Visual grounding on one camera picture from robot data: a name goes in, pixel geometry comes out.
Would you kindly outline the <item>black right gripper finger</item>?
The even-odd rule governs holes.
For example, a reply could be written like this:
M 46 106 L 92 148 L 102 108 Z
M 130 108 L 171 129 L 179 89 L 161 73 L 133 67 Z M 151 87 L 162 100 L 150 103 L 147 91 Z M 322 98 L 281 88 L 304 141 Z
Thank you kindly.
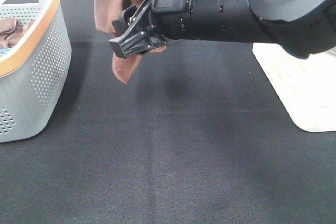
M 122 35 L 125 33 L 125 31 L 132 23 L 130 19 L 133 17 L 136 11 L 137 7 L 135 5 L 132 5 L 123 10 L 116 20 L 112 21 L 112 25 L 115 29 L 116 35 Z
M 151 0 L 143 0 L 136 7 L 137 11 L 130 19 L 132 23 L 125 33 L 110 40 L 110 45 L 117 57 L 127 59 L 131 55 L 143 55 L 150 50 L 178 41 L 165 37 L 158 30 L 158 25 L 151 13 Z

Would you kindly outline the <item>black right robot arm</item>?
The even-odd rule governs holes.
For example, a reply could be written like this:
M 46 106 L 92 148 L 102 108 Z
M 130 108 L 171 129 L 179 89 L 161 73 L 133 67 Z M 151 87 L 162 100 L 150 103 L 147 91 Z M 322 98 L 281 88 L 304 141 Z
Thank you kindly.
M 306 59 L 335 47 L 335 0 L 144 0 L 113 26 L 120 58 L 206 40 L 274 43 Z

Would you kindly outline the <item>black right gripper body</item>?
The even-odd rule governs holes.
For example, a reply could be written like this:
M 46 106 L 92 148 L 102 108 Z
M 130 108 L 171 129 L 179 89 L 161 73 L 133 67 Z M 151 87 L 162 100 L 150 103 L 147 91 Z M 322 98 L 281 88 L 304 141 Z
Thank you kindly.
M 193 40 L 194 0 L 151 0 L 158 30 L 171 40 Z

